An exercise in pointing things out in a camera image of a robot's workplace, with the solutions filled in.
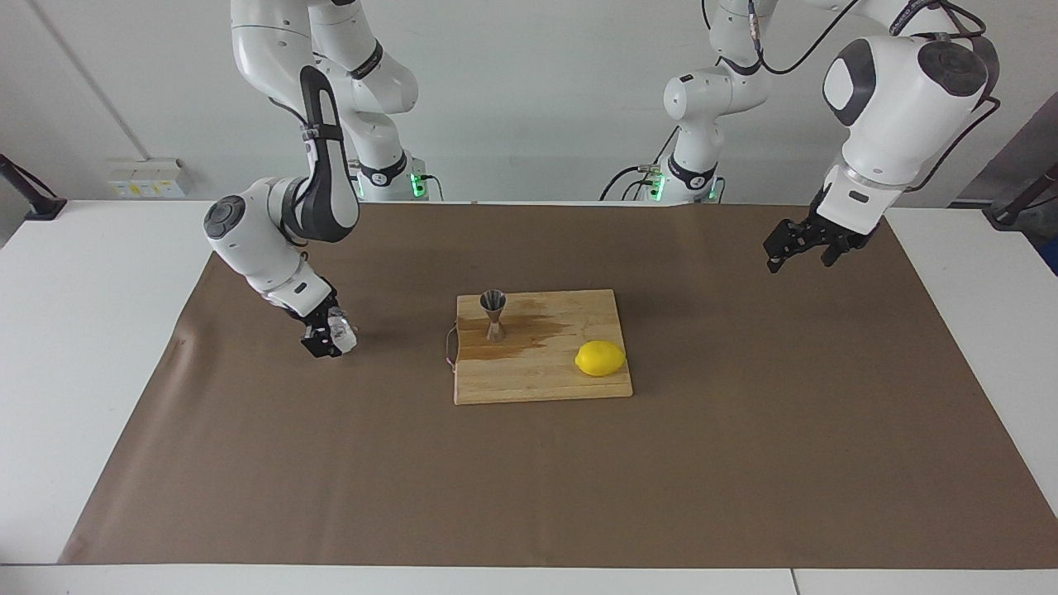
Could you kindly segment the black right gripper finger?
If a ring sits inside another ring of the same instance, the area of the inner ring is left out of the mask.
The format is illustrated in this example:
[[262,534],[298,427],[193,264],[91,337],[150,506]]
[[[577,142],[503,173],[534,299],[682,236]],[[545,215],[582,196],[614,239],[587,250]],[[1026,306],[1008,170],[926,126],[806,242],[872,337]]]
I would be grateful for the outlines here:
[[306,350],[309,350],[315,358],[340,357],[341,348],[334,345],[328,320],[306,319],[303,324],[305,324],[305,331],[303,331],[300,343],[306,347]]

